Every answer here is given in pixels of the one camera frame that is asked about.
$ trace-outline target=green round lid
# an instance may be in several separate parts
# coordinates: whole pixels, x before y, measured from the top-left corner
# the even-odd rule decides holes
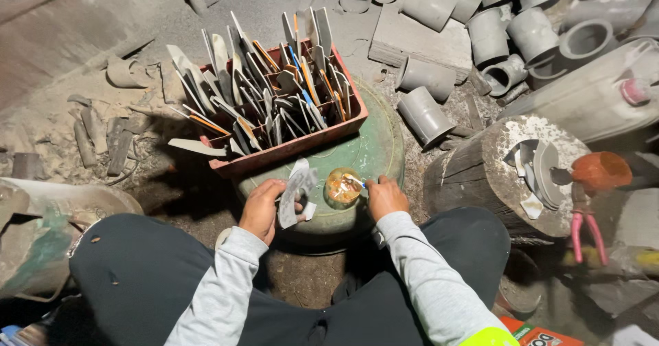
[[[403,185],[405,152],[403,136],[391,105],[374,88],[359,78],[353,78],[359,94],[368,109],[368,117],[359,131],[342,139],[310,149],[282,165],[260,174],[236,181],[237,189],[246,198],[261,182],[269,178],[288,179],[299,157],[309,161],[310,168],[318,169],[319,181],[307,199],[317,205],[314,217],[289,227],[287,231],[305,234],[341,234],[371,227],[367,215],[367,190],[362,190],[357,202],[346,209],[331,207],[324,198],[325,178],[338,167],[354,169],[366,181],[381,174],[396,178]]]

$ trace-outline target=dusty floor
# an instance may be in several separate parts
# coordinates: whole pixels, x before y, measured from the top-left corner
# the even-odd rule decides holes
[[[200,30],[205,27],[211,33],[224,35],[226,25],[232,23],[230,10],[236,13],[243,30],[259,39],[262,45],[274,46],[284,40],[281,13],[285,11],[292,15],[298,2],[220,0],[202,18],[191,10],[185,15],[172,15],[171,22],[163,26],[160,36],[136,57],[143,64],[150,65],[153,72],[157,72],[156,64],[161,64],[163,75],[171,74],[165,45],[174,44],[181,47],[193,62],[207,63]],[[351,74],[371,83],[395,108],[402,96],[393,89],[398,69],[367,59],[381,7],[373,4],[366,13],[350,14],[341,11],[337,0],[315,0],[313,6],[327,6],[334,43]],[[105,80],[104,71],[81,69],[39,90],[26,100],[25,106],[0,113],[0,123],[3,124],[0,128],[6,129],[5,135],[0,136],[0,176],[11,174],[13,152],[37,151],[44,159],[48,181],[73,184],[111,181],[112,178],[105,176],[107,159],[101,158],[101,165],[93,169],[82,167],[72,135],[73,116],[68,113],[70,109],[79,110],[80,107],[66,100],[73,93],[91,98],[94,105],[101,108],[105,119],[129,114],[126,107],[134,105],[133,108],[153,115],[156,121],[136,139],[136,158],[140,162],[137,171],[116,187],[132,194],[146,214],[170,221],[206,246],[213,247],[217,235],[239,219],[241,203],[231,182],[211,171],[205,158],[166,145],[172,137],[192,138],[193,135],[187,123],[166,108],[161,95],[163,83],[160,75],[154,74],[154,77],[153,89],[157,94],[144,103],[143,98],[149,95],[143,89],[114,88]],[[165,95],[180,95],[180,85],[168,86],[167,79],[165,77]],[[465,83],[453,91],[443,106],[443,111],[454,123],[470,127],[465,103],[468,96],[476,98],[483,123],[488,117],[496,117],[499,108],[494,100],[479,97],[473,86]],[[423,203],[423,174],[430,162],[443,151],[433,148],[422,152],[407,125],[403,121],[400,125],[406,154],[404,192],[411,204],[411,215],[415,223],[420,224],[428,217]],[[299,256],[275,248],[264,261],[268,287],[273,296],[301,307],[322,308],[330,304],[332,292],[343,276],[346,255]],[[558,332],[581,335],[582,339],[583,334],[588,333],[591,340],[596,340],[588,327],[582,326],[583,322],[574,321],[577,317],[567,288],[555,279],[551,282],[552,291],[556,290],[559,295],[542,302],[531,322],[553,327]]]

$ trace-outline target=left hand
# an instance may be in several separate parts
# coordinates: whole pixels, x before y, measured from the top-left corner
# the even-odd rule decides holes
[[[275,237],[275,220],[277,217],[277,208],[275,199],[286,190],[286,181],[275,178],[269,178],[263,181],[259,186],[254,188],[247,197],[243,216],[238,226],[251,232],[268,246]],[[301,212],[302,205],[295,203],[295,211]],[[298,215],[297,221],[304,221],[304,215]]]

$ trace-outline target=person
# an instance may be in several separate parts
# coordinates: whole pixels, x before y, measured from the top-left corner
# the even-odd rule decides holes
[[[489,310],[510,249],[500,220],[462,207],[417,227],[386,176],[367,181],[368,210],[395,270],[318,310],[253,289],[285,188],[269,179],[252,190],[215,250],[152,217],[119,214],[91,226],[70,270],[99,328],[117,346],[518,345]]]

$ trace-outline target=orange box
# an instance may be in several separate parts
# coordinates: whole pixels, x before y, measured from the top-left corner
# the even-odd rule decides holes
[[[520,346],[583,346],[578,339],[502,316],[499,318]]]

